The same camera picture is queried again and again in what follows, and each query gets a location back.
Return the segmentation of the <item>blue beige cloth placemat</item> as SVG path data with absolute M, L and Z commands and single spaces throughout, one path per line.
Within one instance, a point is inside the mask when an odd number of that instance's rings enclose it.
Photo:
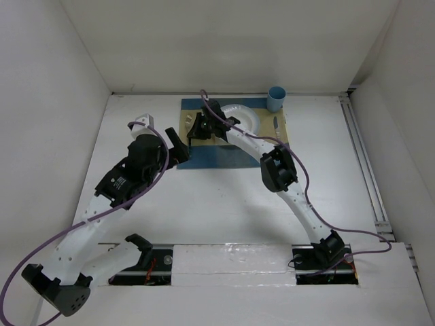
M 277 116 L 281 127 L 281 136 L 284 143 L 288 143 L 288 135 L 285 125 L 285 114 L 283 109 L 276 113 L 271 113 L 266 108 L 265 98 L 219 98 L 217 102 L 221 105 L 239 104 L 253 109 L 260 118 L 259 137 L 273 137 L 276 139 L 274 129 L 274 117 Z M 203 102 L 199 98 L 183 98 L 181 100 L 181 111 L 179 119 L 179 137 L 187 145 L 186 129 L 184 121 L 189 113 L 196 118 L 196 114 L 201 112 Z M 229 145 L 221 139 L 212 137 L 208 140 L 191 140 L 191 155 L 187 162 L 178 166 L 178 169 L 210 169 L 210 168 L 257 168 L 259 163 L 249 154 L 240 148 Z

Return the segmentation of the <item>silver fork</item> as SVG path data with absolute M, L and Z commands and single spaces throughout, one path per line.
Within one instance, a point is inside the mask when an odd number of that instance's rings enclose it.
M 192 129 L 193 122 L 194 122 L 194 121 L 193 121 L 193 117 L 192 117 L 192 115 L 188 113 L 188 114 L 186 115 L 186 118 L 185 118 L 185 121 L 184 121 L 184 126 L 185 126 L 186 134 L 187 134 L 186 139 L 187 139 L 187 141 L 188 141 L 188 153 L 189 153 L 189 157 L 190 157 L 190 158 L 192 158 L 192 155 L 191 155 L 191 139 L 190 139 L 190 137 L 188 136 L 188 134 L 189 134 L 189 132 L 190 132 L 191 129 Z

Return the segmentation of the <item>white blue-rimmed plate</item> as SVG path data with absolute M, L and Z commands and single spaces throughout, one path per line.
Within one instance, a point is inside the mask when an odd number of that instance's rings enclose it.
M 226 117 L 234 117 L 238 119 L 251 134 L 257 135 L 260 129 L 260 118 L 257 113 L 245 106 L 239 104 L 224 105 L 222 112 Z

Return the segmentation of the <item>silver knife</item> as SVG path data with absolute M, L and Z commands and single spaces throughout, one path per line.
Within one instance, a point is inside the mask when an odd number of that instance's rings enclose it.
M 274 129 L 275 129 L 276 139 L 282 140 L 281 127 L 279 125 L 279 120 L 278 120 L 277 116 L 274 117 L 273 123 L 274 123 Z

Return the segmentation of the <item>blue cup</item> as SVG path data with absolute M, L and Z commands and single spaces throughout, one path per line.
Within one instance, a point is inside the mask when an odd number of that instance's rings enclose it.
M 271 113 L 276 113 L 283 106 L 286 91 L 280 86 L 273 86 L 268 90 L 266 108 Z

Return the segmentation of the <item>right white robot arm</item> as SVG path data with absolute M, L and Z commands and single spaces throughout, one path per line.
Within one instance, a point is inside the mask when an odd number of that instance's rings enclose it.
M 319 269 L 331 268 L 344 256 L 343 239 L 337 231 L 320 220 L 308 203 L 287 145 L 273 137 L 252 134 L 237 118 L 226 116 L 216 100 L 206 98 L 188 138 L 206 140 L 211 137 L 242 149 L 260 164 L 264 186 L 277 194 L 302 224 Z

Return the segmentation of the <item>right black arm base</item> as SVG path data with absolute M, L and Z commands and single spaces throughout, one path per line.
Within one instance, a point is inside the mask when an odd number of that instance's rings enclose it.
M 350 246 L 346 246 L 331 263 L 322 265 L 315 257 L 312 246 L 292 247 L 292 259 L 288 267 L 296 273 L 297 285 L 358 285 L 358 273 L 352 258 L 337 261 L 351 253 Z

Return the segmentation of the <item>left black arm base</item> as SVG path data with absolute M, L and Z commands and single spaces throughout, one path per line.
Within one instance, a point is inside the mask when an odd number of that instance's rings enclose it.
M 146 266 L 129 267 L 108 281 L 112 286 L 169 286 L 173 266 L 173 247 L 156 247 Z

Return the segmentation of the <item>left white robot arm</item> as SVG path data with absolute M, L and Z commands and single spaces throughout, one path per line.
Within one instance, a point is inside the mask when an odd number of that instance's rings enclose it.
M 175 130 L 165 132 L 172 148 L 149 128 L 137 135 L 128 146 L 128 155 L 95 187 L 78 228 L 65 235 L 48 262 L 28 264 L 22 271 L 23 279 L 61 315 L 77 313 L 100 282 L 127 268 L 141 270 L 151 264 L 153 246 L 138 234 L 127 236 L 95 259 L 90 254 L 143 192 L 155 185 L 159 173 L 188 161 L 188 148 Z

